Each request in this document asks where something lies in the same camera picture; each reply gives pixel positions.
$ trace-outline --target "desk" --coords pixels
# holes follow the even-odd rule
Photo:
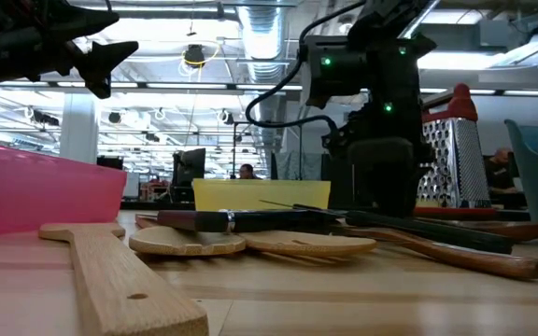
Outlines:
[[[119,222],[133,233],[134,212]],[[517,254],[538,258],[538,242]],[[538,335],[538,281],[473,273],[382,244],[354,258],[144,258],[203,305],[211,335]],[[69,249],[0,236],[0,336],[79,335]]]

